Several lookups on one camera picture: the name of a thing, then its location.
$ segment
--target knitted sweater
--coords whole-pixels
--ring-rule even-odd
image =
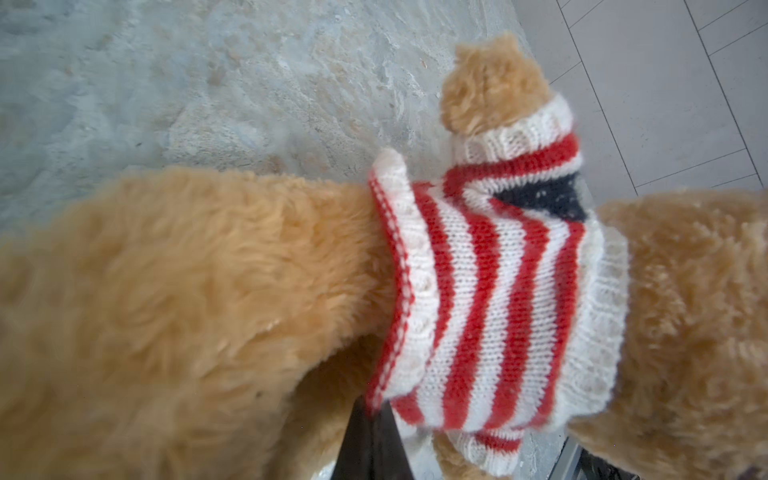
[[[441,179],[412,184],[395,151],[369,179],[398,293],[368,407],[391,400],[401,428],[447,431],[492,475],[515,469],[526,429],[600,412],[614,384],[627,245],[579,201],[572,128],[557,95],[455,136]]]

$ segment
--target plush toy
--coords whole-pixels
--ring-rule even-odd
[[[568,428],[647,480],[768,468],[768,198],[604,205],[512,38],[458,50],[455,167],[135,174],[0,246],[0,478],[305,480],[354,399],[448,479]]]

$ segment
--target red and white knit trim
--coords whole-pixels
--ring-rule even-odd
[[[447,197],[462,198],[470,207],[480,207],[476,203],[478,193],[487,197],[521,185],[564,177],[577,172],[581,164],[576,136],[565,134],[539,151],[511,160],[453,167],[445,174],[443,188]]]
[[[544,107],[510,127],[480,135],[452,138],[455,165],[488,164],[511,160],[541,150],[573,131],[574,117],[568,103],[556,94]]]
[[[582,294],[551,411],[535,422],[543,429],[558,429],[575,415],[599,412],[611,400],[629,310],[627,252],[627,239],[618,230],[594,215],[588,218],[579,251]]]
[[[449,432],[448,438],[472,464],[502,477],[510,475],[517,467],[524,435],[522,430],[474,434]]]
[[[369,178],[389,247],[396,260],[397,299],[392,329],[369,389],[368,406],[405,395],[424,376],[439,306],[435,254],[427,226],[416,207],[406,162],[394,150],[384,150]]]

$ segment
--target white tile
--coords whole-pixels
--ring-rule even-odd
[[[744,148],[683,0],[604,0],[571,32],[635,184]]]
[[[640,185],[637,188],[637,194],[648,195],[682,187],[710,188],[754,174],[755,168],[752,166],[750,156],[746,150],[742,150],[649,184]]]
[[[699,33],[707,53],[711,55],[765,24],[768,24],[768,1],[748,0],[702,28]]]
[[[568,26],[572,26],[584,17],[591,9],[596,7],[601,0],[571,0],[563,7],[563,15]]]
[[[584,179],[595,204],[636,197],[584,66],[577,65],[552,87],[565,96],[576,117],[576,133],[584,155]]]
[[[768,26],[711,57],[757,173],[768,181]]]
[[[696,28],[704,28],[718,17],[744,3],[745,0],[686,0]]]
[[[579,62],[557,0],[514,0],[514,4],[533,55],[549,81]]]
[[[760,184],[760,179],[757,178],[757,175],[750,175],[749,177],[744,177],[740,178],[739,180],[720,184],[713,188],[716,190],[729,190],[734,188],[737,190],[758,191],[763,189],[763,185]]]

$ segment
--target ribbed knit edge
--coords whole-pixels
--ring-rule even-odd
[[[452,136],[453,164],[492,164],[541,150],[570,134],[574,117],[568,102],[556,94],[529,117],[509,127],[467,137]]]
[[[402,155],[382,151],[369,184],[395,259],[397,284],[394,319],[366,393],[368,407],[377,410],[384,399],[413,390],[425,375],[440,297],[435,254]]]
[[[515,430],[511,432],[498,432],[496,436],[508,441],[517,441],[516,451],[501,451],[492,449],[483,445],[475,434],[464,432],[448,432],[448,438],[451,440],[456,451],[461,452],[470,463],[495,477],[512,475],[518,466],[520,457],[520,448],[525,432]]]
[[[544,429],[601,412],[611,400],[629,299],[627,240],[594,214],[579,253],[579,304]]]

